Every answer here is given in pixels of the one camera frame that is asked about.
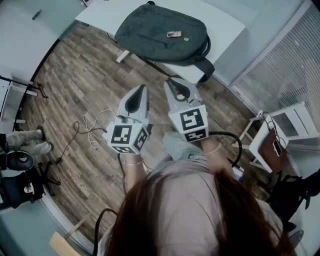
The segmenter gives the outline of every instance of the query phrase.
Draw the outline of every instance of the white table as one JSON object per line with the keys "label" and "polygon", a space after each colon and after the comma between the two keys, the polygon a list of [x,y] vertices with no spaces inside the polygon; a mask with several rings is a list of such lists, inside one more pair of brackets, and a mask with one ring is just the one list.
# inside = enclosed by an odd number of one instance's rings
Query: white table
{"label": "white table", "polygon": [[[147,0],[96,0],[75,19],[115,35],[125,18],[146,2]],[[245,25],[241,22],[200,0],[156,0],[155,4],[192,16],[206,25],[211,39],[211,50],[206,58],[213,64],[245,30]],[[127,53],[129,52],[126,51],[120,57],[120,61]],[[195,85],[204,75],[194,65],[178,66],[166,63],[164,65]]]}
{"label": "white table", "polygon": [[[23,81],[15,76],[9,77],[10,79],[30,84],[31,82]],[[26,86],[16,83],[0,80],[0,133],[7,134],[13,131],[15,122],[17,124],[25,124],[26,120],[16,120],[16,115],[19,110],[21,100],[25,92],[28,95],[37,96],[38,94],[34,91],[27,90]]]}

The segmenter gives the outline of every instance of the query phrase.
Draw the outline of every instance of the brown notebook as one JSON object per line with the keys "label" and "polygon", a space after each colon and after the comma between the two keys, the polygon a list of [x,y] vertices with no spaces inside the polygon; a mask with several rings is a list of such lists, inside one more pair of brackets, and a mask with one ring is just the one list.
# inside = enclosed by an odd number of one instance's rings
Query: brown notebook
{"label": "brown notebook", "polygon": [[287,158],[287,151],[282,147],[280,142],[278,141],[278,144],[281,148],[281,154],[278,156],[275,147],[274,147],[274,141],[277,140],[276,138],[276,131],[275,129],[271,129],[268,133],[268,135],[264,138],[258,153],[262,156],[264,161],[268,164],[268,166],[271,168],[271,170],[274,173],[278,173],[282,170],[286,158]]}

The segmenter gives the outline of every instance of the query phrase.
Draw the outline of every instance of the door handle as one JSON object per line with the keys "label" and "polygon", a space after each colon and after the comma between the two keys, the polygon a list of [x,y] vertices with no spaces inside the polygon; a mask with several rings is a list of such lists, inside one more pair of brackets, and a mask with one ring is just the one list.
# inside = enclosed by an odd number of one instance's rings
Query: door handle
{"label": "door handle", "polygon": [[42,9],[38,10],[36,14],[32,17],[32,20],[34,21],[40,15],[41,12],[42,12]]}

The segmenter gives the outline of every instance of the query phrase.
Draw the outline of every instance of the dark green backpack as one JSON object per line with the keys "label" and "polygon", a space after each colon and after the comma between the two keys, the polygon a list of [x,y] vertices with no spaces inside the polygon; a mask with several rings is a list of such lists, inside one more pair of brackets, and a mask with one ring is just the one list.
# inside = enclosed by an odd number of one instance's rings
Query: dark green backpack
{"label": "dark green backpack", "polygon": [[[181,31],[180,37],[167,37]],[[178,66],[195,65],[204,72],[201,82],[215,71],[206,59],[211,48],[206,25],[191,16],[149,1],[135,9],[115,34],[120,46],[150,61]]]}

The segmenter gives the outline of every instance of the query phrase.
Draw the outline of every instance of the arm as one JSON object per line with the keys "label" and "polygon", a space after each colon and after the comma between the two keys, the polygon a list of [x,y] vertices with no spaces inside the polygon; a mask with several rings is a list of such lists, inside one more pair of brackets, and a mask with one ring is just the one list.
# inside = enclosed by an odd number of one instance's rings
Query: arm
{"label": "arm", "polygon": [[200,141],[210,172],[214,174],[216,171],[223,169],[234,178],[235,174],[227,157],[221,150],[215,151],[219,146],[219,142],[214,137],[205,138]]}
{"label": "arm", "polygon": [[143,165],[143,158],[139,154],[127,154],[125,160],[125,177],[127,191],[141,181],[147,174]]}

